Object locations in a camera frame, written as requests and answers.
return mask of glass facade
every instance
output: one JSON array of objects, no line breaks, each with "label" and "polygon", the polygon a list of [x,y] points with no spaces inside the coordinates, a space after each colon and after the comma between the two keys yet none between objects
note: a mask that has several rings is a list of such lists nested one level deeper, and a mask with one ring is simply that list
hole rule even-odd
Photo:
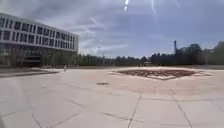
[{"label": "glass facade", "polygon": [[0,16],[0,39],[21,43],[38,44],[63,49],[74,49],[75,37],[44,25],[13,20]]},{"label": "glass facade", "polygon": [[34,43],[34,35],[29,35],[28,43]]},{"label": "glass facade", "polygon": [[0,27],[3,27],[5,23],[5,18],[0,18]]},{"label": "glass facade", "polygon": [[10,31],[4,31],[3,33],[3,40],[9,40],[10,39]]},{"label": "glass facade", "polygon": [[0,40],[2,39],[2,30],[0,30]]},{"label": "glass facade", "polygon": [[42,35],[42,33],[43,33],[43,28],[42,27],[38,27],[37,28],[37,34]]},{"label": "glass facade", "polygon": [[8,24],[9,24],[9,20],[6,19],[6,22],[5,22],[5,28],[8,28]]},{"label": "glass facade", "polygon": [[21,27],[21,22],[16,21],[16,22],[15,22],[15,25],[14,25],[14,29],[15,29],[15,30],[20,30],[20,27]]},{"label": "glass facade", "polygon": [[12,29],[12,25],[13,25],[13,21],[10,20],[10,23],[9,23],[9,28]]},{"label": "glass facade", "polygon": [[23,25],[22,25],[22,31],[28,32],[28,29],[29,29],[29,24],[23,23]]}]

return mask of ground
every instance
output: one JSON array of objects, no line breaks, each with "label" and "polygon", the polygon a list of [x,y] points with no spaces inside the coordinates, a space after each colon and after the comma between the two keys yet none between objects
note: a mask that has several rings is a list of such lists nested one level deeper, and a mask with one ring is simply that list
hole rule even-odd
[{"label": "ground", "polygon": [[[188,70],[165,79],[117,71]],[[224,70],[48,69],[0,78],[1,128],[223,128]]]}]

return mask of paving stone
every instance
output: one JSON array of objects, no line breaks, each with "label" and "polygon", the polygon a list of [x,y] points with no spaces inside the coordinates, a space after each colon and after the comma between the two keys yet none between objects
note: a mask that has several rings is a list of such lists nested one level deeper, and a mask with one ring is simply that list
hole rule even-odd
[{"label": "paving stone", "polygon": [[140,100],[134,120],[156,124],[189,125],[175,101]]}]

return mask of blue sky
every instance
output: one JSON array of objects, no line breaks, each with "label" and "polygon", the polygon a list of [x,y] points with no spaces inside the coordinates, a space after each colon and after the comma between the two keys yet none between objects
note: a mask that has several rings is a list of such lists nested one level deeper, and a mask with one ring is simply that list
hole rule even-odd
[{"label": "blue sky", "polygon": [[0,0],[0,11],[78,34],[83,54],[140,57],[172,53],[174,40],[224,40],[224,0]]}]

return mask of lens flare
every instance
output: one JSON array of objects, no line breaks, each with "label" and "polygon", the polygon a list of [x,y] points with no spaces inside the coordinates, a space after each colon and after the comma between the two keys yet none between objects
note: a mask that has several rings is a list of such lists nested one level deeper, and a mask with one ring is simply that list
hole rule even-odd
[{"label": "lens flare", "polygon": [[151,0],[151,9],[152,9],[153,15],[154,15],[155,17],[157,17],[157,15],[156,15],[156,9],[155,9],[155,4],[154,4],[154,0]]}]

